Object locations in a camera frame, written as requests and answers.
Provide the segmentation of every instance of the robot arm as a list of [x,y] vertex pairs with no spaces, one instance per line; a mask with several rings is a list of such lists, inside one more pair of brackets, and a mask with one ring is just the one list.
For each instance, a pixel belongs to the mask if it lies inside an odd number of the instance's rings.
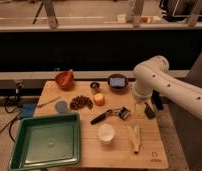
[[169,63],[163,56],[155,56],[135,66],[135,99],[147,100],[154,89],[202,120],[202,88],[169,76],[168,70]]

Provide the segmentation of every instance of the red bowl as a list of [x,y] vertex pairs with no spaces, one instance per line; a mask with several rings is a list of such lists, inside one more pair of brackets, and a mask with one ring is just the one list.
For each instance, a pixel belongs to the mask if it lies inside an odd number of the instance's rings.
[[68,89],[74,84],[73,71],[64,71],[56,75],[55,82],[62,89]]

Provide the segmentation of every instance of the apple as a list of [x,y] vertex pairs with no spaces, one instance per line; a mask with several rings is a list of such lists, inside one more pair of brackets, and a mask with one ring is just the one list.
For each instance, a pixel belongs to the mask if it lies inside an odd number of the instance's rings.
[[94,100],[94,103],[97,105],[97,106],[102,106],[104,105],[105,103],[105,98],[104,98],[104,95],[102,93],[97,93],[93,96],[93,100]]

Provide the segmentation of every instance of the green plastic tray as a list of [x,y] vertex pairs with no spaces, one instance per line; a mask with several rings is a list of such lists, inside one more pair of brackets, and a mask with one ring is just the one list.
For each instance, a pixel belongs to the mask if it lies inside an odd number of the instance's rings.
[[23,119],[9,163],[10,171],[73,165],[80,158],[77,113]]

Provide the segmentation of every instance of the white cup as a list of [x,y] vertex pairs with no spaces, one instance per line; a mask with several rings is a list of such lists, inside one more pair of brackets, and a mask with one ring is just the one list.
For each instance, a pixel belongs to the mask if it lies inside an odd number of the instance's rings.
[[110,144],[115,136],[115,129],[110,124],[102,124],[98,128],[98,138],[103,144]]

